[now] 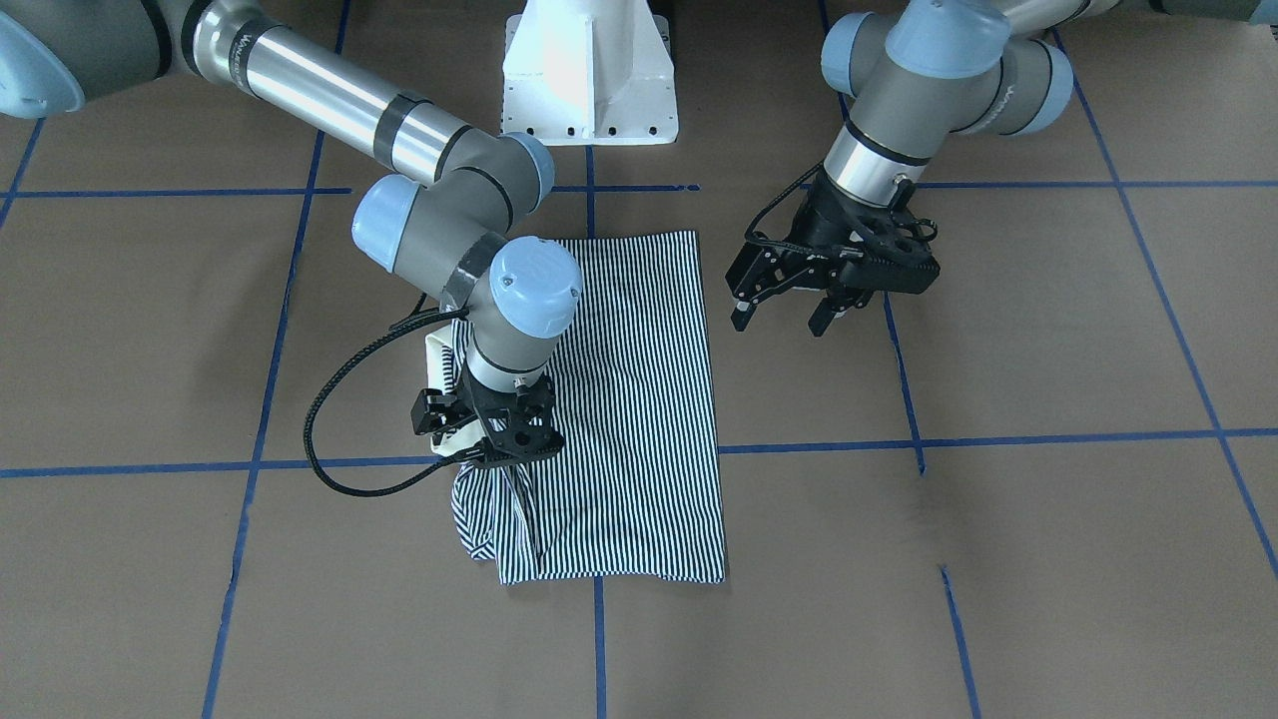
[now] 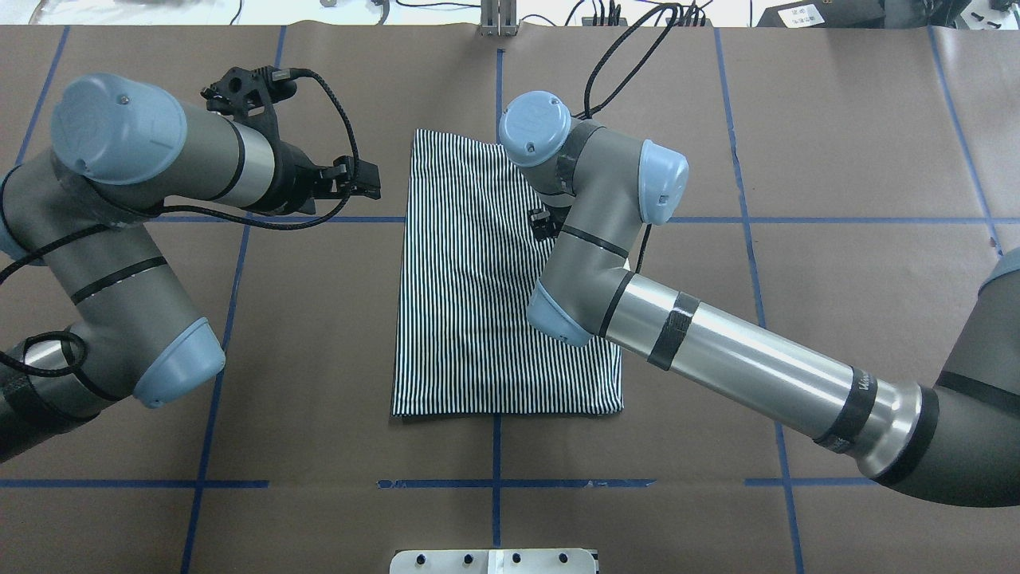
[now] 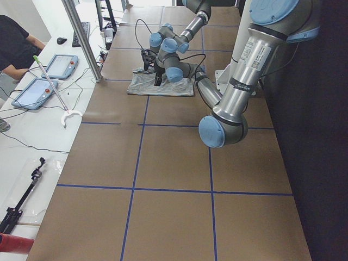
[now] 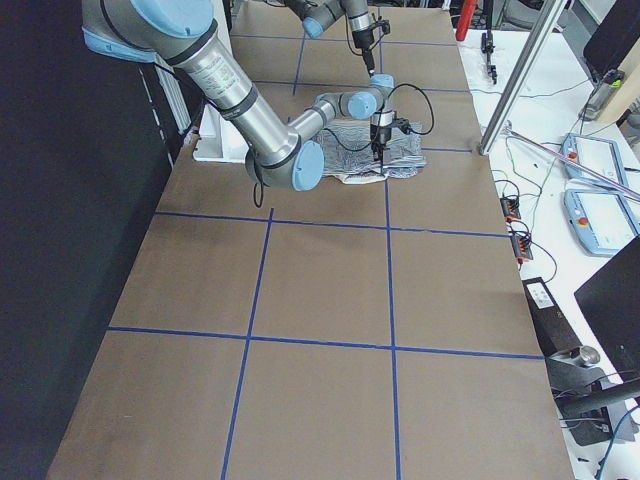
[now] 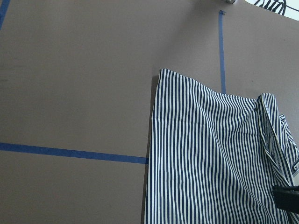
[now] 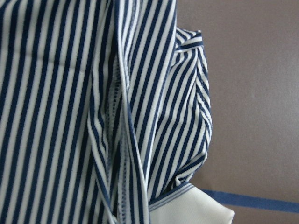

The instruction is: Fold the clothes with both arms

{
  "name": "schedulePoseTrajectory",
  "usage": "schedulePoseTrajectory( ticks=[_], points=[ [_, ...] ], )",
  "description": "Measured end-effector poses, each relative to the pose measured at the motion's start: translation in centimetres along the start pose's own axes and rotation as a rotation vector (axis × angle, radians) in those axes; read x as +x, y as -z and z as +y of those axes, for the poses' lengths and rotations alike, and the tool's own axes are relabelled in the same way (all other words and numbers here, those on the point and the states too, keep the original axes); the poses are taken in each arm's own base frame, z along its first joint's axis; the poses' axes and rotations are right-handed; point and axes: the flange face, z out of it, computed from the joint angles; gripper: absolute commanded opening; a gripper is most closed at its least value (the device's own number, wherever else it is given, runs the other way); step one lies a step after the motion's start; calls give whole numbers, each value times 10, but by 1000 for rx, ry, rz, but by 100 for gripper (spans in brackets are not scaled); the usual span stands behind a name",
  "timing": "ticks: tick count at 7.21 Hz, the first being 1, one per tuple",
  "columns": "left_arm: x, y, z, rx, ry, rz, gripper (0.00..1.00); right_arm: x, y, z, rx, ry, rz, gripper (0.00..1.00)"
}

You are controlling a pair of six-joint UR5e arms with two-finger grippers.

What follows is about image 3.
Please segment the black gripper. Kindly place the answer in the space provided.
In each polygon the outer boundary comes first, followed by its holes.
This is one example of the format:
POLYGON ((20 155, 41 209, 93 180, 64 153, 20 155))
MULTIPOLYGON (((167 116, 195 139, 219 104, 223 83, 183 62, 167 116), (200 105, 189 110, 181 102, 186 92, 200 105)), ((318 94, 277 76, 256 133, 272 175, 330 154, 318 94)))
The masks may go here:
POLYGON ((154 70, 156 72, 154 86, 161 86, 163 80, 162 75, 165 73, 165 69, 157 63, 154 63, 154 70))

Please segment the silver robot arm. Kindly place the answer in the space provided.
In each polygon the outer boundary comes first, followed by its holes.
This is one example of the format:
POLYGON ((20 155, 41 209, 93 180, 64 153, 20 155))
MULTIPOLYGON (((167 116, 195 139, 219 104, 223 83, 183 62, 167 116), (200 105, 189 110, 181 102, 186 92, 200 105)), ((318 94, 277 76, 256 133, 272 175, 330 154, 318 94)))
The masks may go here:
POLYGON ((172 83, 191 79, 202 99, 212 110, 198 126, 205 145, 212 148, 235 144, 246 136, 248 125, 243 111, 279 45, 308 41, 320 29, 321 1, 247 1, 242 15, 247 25, 239 27, 246 36, 237 63, 229 66, 227 86, 220 92, 201 67, 180 61, 195 34, 212 15, 219 1, 184 1, 195 17, 181 34, 166 23, 149 39, 154 52, 156 85, 162 75, 172 83))
POLYGON ((196 16, 179 35, 173 31, 169 23, 160 26, 158 31, 152 33, 149 38, 150 50, 153 53, 158 53, 161 49, 168 53, 177 51, 185 53, 189 49, 189 42, 209 22, 212 14, 211 1, 188 0, 182 3, 196 16))

